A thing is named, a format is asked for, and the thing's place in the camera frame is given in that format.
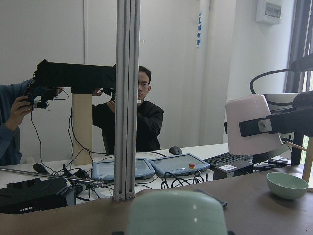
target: white wall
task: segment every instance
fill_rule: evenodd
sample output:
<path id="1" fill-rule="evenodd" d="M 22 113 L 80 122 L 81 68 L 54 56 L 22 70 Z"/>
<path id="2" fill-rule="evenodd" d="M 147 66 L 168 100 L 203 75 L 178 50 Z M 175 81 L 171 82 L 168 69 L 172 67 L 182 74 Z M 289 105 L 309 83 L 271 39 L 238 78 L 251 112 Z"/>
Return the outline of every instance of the white wall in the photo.
<path id="1" fill-rule="evenodd" d="M 226 100 L 249 94 L 248 83 L 259 73 L 286 65 L 293 2 L 283 1 L 281 25 L 269 27 L 255 23 L 256 0 L 211 0 L 206 75 L 199 79 L 195 71 L 199 1 L 141 1 L 140 38 L 145 42 L 140 43 L 139 63 L 152 71 L 147 100 L 165 111 L 159 136 L 162 147 L 222 142 Z M 44 58 L 115 64 L 116 1 L 87 3 L 84 10 L 83 0 L 1 0 L 1 83 L 31 78 Z M 281 88 L 283 83 L 267 84 Z M 267 87 L 258 89 L 268 91 Z M 103 95 L 94 97 L 93 102 L 106 100 Z M 70 158 L 70 107 L 71 99 L 53 101 L 49 109 L 33 113 L 44 161 Z M 23 157 L 38 160 L 39 143 L 30 117 L 21 125 L 21 134 Z M 103 150 L 96 127 L 93 147 Z"/>

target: tablet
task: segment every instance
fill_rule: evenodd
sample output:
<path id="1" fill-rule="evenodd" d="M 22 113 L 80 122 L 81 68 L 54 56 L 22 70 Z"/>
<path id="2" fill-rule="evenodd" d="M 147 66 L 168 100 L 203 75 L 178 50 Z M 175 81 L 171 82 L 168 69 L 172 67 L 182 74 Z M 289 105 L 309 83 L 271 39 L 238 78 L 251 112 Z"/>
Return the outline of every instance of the tablet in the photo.
<path id="1" fill-rule="evenodd" d="M 170 172 L 175 176 L 180 176 L 191 175 L 195 171 L 203 172 L 210 168 L 209 163 L 190 153 L 150 159 L 149 162 L 156 170 L 156 173 L 162 177 L 164 177 L 166 172 Z"/>
<path id="2" fill-rule="evenodd" d="M 137 158 L 135 178 L 144 180 L 154 176 L 155 170 L 146 158 Z M 92 178 L 94 180 L 114 181 L 114 160 L 94 162 L 92 164 Z"/>

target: blue shirt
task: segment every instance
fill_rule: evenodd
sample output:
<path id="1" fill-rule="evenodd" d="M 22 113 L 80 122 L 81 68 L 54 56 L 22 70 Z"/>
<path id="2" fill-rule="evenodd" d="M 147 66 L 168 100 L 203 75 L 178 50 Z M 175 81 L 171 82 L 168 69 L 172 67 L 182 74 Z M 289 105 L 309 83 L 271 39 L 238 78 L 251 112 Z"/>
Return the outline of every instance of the blue shirt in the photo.
<path id="1" fill-rule="evenodd" d="M 0 166 L 20 164 L 20 132 L 9 130 L 4 123 L 10 117 L 11 106 L 17 97 L 23 96 L 27 84 L 32 79 L 20 84 L 0 85 Z"/>

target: man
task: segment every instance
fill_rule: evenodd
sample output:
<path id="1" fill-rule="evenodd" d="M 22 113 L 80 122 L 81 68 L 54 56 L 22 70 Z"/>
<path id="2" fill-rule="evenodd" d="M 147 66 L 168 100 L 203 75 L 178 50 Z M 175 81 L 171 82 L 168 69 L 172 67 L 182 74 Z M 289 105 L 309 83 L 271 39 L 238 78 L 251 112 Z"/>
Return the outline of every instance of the man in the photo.
<path id="1" fill-rule="evenodd" d="M 138 113 L 137 113 L 137 151 L 160 150 L 157 136 L 161 132 L 164 111 L 155 104 L 146 101 L 151 86 L 151 72 L 143 66 L 139 66 L 138 73 Z M 115 147 L 115 102 L 92 106 L 93 125 L 103 130 L 104 138 L 108 144 L 107 154 L 114 154 Z"/>
<path id="2" fill-rule="evenodd" d="M 20 164 L 19 125 L 33 109 L 23 96 L 31 81 L 0 85 L 0 166 Z"/>

